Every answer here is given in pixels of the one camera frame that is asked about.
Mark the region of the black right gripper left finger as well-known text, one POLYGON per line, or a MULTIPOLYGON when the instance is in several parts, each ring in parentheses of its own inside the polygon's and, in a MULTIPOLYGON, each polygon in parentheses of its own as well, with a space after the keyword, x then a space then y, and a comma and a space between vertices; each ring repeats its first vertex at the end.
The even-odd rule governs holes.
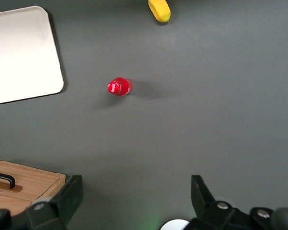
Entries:
POLYGON ((49 199, 33 203, 26 211, 29 230, 65 230, 83 200, 82 176, 73 175, 49 199))

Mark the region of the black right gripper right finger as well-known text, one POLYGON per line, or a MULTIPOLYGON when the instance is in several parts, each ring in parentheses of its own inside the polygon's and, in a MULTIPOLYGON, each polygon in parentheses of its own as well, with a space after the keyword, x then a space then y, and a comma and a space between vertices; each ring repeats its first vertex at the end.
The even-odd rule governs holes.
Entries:
POLYGON ((225 201, 215 200, 199 175, 191 177, 191 201, 196 217, 192 230, 250 230, 249 216, 225 201))

